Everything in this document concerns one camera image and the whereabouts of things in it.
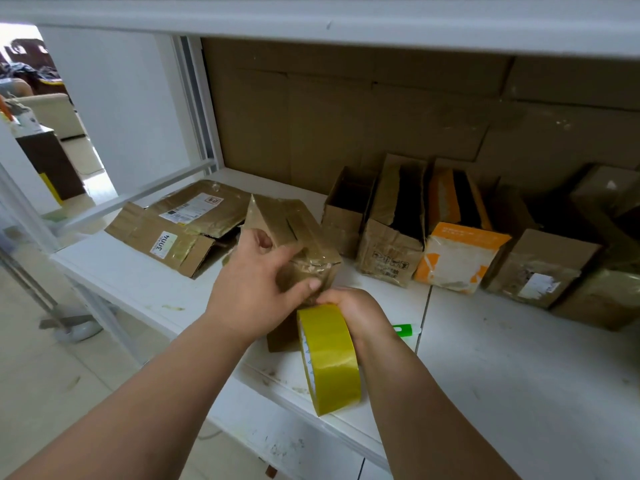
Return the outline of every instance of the floor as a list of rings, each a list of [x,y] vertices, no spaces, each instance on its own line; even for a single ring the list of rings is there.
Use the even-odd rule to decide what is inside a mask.
[[[67,151],[76,168],[97,168],[90,144],[75,142],[72,147]],[[104,171],[82,178],[88,195],[66,201],[68,215],[115,195]],[[96,232],[110,218],[82,231]],[[80,233],[69,240],[81,238]],[[12,255],[68,313],[84,313],[62,275],[32,244],[18,240]],[[78,344],[62,345],[52,332],[39,330],[43,311],[4,269],[0,269],[0,303],[0,478],[4,478],[116,390],[136,367],[105,331]],[[142,322],[123,312],[117,316],[148,357],[168,345],[168,339]],[[180,478],[259,480],[267,478],[266,468],[263,460],[207,422]]]

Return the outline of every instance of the yellow tape roll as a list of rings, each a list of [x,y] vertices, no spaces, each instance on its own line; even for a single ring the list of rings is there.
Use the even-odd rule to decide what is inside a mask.
[[[298,334],[316,414],[360,400],[360,373],[351,336],[335,305],[298,311]]]

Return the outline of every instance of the white label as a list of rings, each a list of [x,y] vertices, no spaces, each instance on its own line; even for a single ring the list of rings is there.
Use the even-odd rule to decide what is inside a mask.
[[[311,384],[311,394],[316,396],[316,377],[314,375],[314,366],[311,365],[311,353],[309,352],[309,344],[305,336],[305,329],[300,327],[300,337],[302,338],[302,354],[305,360],[305,369],[309,374],[309,383]]]
[[[171,246],[176,239],[178,239],[178,236],[176,236],[176,234],[162,231],[162,234],[160,234],[160,237],[158,237],[158,240],[149,252],[151,254],[155,254],[160,259],[164,259],[166,258],[166,255],[169,254],[169,250],[171,250]]]
[[[160,214],[160,217],[175,224],[185,225],[203,216],[211,209],[215,209],[223,200],[224,199],[220,197],[213,197],[212,195],[201,193],[187,203],[183,203],[175,209]]]
[[[533,273],[533,275],[527,281],[518,296],[528,299],[539,299],[542,295],[553,293],[558,288],[560,282],[554,281],[551,276],[546,274]]]

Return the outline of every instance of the orange cardboard box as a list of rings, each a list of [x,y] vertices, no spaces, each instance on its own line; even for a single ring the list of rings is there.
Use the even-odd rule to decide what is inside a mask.
[[[494,232],[484,203],[466,170],[438,161],[429,181],[429,231],[414,280],[471,294],[500,247],[510,240]]]

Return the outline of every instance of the person's arm in background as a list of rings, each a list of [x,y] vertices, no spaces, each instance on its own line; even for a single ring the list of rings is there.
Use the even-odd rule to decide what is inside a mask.
[[[276,273],[300,249],[244,230],[204,314],[165,352],[10,476],[177,479],[213,401],[245,350],[320,286],[280,293]]]
[[[396,480],[518,478],[397,336],[369,293],[330,289],[317,302],[334,303],[344,315]]]

